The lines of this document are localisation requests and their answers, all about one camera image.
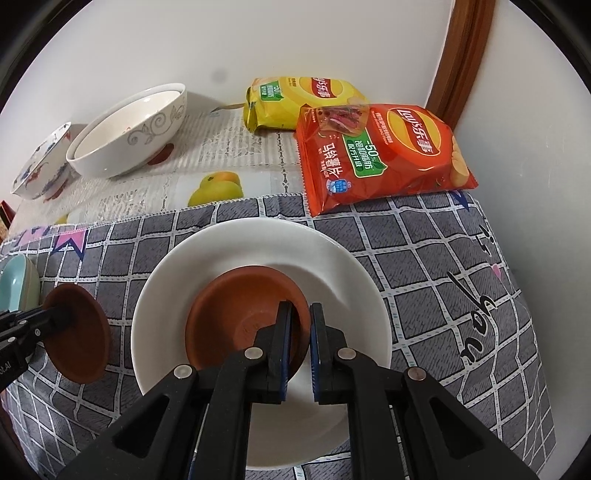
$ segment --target wall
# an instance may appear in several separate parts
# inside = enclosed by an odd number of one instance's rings
[[[150,86],[193,106],[242,102],[253,78],[352,82],[375,102],[424,105],[452,0],[100,0],[34,60],[0,113],[0,199],[37,145]],[[11,203],[18,201],[10,198]]]
[[[458,142],[476,197],[536,328],[557,444],[557,479],[591,433],[591,95],[553,42],[509,0],[491,37]]]

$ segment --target brown saucer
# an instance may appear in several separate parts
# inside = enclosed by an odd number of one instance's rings
[[[105,312],[82,287],[73,283],[49,292],[43,308],[66,307],[74,323],[66,330],[43,340],[52,363],[69,380],[91,383],[105,373],[111,346],[111,331]]]
[[[291,327],[290,378],[310,344],[310,312],[295,282],[270,267],[230,270],[209,283],[195,298],[185,328],[185,349],[200,370],[221,365],[226,357],[254,344],[258,329],[273,325],[279,302],[289,300],[300,317]]]

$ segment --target screw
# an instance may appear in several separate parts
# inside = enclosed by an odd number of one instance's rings
[[[408,369],[408,377],[411,380],[420,382],[422,380],[425,380],[427,378],[427,373],[425,372],[425,370],[423,370],[420,367],[411,367]]]
[[[192,373],[193,369],[191,369],[191,367],[188,365],[179,365],[174,369],[174,376],[179,379],[190,377]]]
[[[352,348],[342,348],[337,352],[337,355],[343,360],[352,360],[357,355],[357,352]]]
[[[257,360],[262,357],[262,350],[257,346],[252,346],[244,350],[244,356],[249,360]]]

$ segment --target red chip bag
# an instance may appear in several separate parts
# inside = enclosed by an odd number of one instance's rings
[[[295,134],[312,216],[361,200],[478,186],[452,130],[419,106],[303,107]]]

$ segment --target lay's chip bag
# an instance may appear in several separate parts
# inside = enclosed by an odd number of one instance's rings
[[[452,129],[419,106],[304,107],[295,134],[312,216],[362,200],[478,186]]]
[[[368,103],[349,82],[316,77],[267,77],[255,79],[246,91],[244,124],[295,130],[300,108]]]

